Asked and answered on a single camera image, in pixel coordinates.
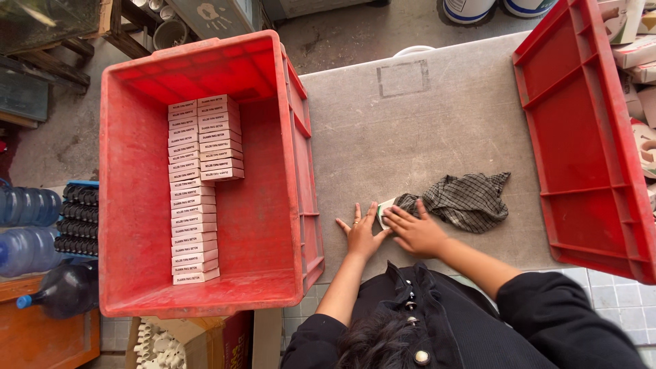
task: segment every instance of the woman's right hand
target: woman's right hand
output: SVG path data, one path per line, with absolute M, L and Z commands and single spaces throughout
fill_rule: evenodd
M 394 241 L 413 257 L 417 259 L 439 258 L 440 250 L 449 237 L 428 216 L 421 199 L 417 199 L 417 210 L 420 219 L 394 205 L 391 211 L 390 209 L 383 211 L 385 223 L 398 234 L 398 237 L 394 237 Z

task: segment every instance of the blue stripe on bucket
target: blue stripe on bucket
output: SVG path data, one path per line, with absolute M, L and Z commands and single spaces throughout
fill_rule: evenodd
M 543 12 L 543 11 L 548 10 L 548 9 L 551 7 L 551 6 L 549 6 L 549 7 L 547 7 L 547 8 L 541 8 L 541 9 L 525 9 L 525 8 L 522 8 L 522 7 L 520 7 L 519 5 L 513 3 L 512 0 L 506 0 L 506 2 L 507 2 L 508 5 L 510 5 L 510 7 L 513 8 L 514 10 L 516 10 L 516 11 L 518 11 L 518 12 L 520 12 L 520 13 L 526 13 L 526 14 L 535 14 L 535 13 L 540 13 L 540 12 Z
M 457 15 L 453 11 L 451 11 L 451 9 L 449 9 L 449 5 L 446 3 L 446 1 L 444 1 L 444 9 L 446 9 L 447 13 L 449 13 L 450 16 L 452 16 L 453 18 L 459 19 L 459 20 L 475 20 L 475 19 L 478 19 L 478 18 L 481 18 L 481 17 L 485 16 L 487 14 L 487 12 L 490 11 L 489 9 L 487 9 L 483 14 L 477 15 L 477 16 L 461 16 L 461 15 Z

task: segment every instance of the checkered cloth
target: checkered cloth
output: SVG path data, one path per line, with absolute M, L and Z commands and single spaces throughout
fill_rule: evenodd
M 510 172 L 486 177 L 469 173 L 461 178 L 446 175 L 421 195 L 426 210 L 447 223 L 473 233 L 483 233 L 508 217 L 508 207 L 499 198 Z M 404 194 L 395 204 L 419 217 L 417 195 Z

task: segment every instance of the red plastic crate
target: red plastic crate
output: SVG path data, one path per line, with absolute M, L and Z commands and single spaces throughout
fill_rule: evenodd
M 167 105 L 239 103 L 245 179 L 216 184 L 221 277 L 172 285 Z M 100 309 L 231 315 L 296 305 L 323 272 L 307 94 L 278 34 L 156 51 L 102 74 Z
M 656 284 L 656 227 L 597 1 L 558 1 L 513 62 L 553 257 Z

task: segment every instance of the black hair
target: black hair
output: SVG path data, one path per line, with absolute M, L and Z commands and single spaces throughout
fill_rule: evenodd
M 338 345 L 336 369 L 406 369 L 413 362 L 409 349 L 415 327 L 407 314 L 375 311 L 353 322 Z

